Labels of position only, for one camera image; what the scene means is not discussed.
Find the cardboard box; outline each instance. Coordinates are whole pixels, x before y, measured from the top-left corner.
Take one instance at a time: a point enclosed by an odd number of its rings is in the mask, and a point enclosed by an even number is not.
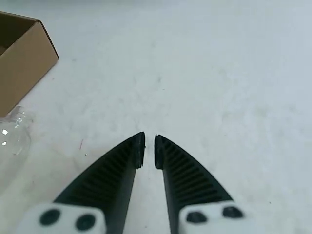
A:
[[[0,117],[18,104],[58,59],[40,20],[0,12]]]

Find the white surface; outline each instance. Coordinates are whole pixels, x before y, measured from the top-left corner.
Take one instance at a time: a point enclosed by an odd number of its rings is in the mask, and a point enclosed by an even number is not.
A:
[[[223,216],[225,207],[237,207],[243,212],[242,218]],[[187,221],[191,212],[201,212],[206,222],[192,223]],[[254,223],[253,217],[246,213],[242,206],[233,201],[223,201],[184,207],[179,214],[179,234],[265,234],[261,227]]]
[[[60,215],[52,225],[42,226],[41,216],[49,210],[58,210]],[[77,220],[83,215],[93,215],[95,223],[92,228],[80,231],[76,228]],[[16,227],[14,234],[105,234],[105,216],[100,209],[79,207],[55,203],[42,203],[30,208]]]
[[[0,6],[41,19],[60,56],[21,102],[36,114],[33,142],[1,197],[1,233],[139,131],[147,148],[125,234],[170,233],[156,133],[202,163],[266,233],[312,232],[311,1]]]

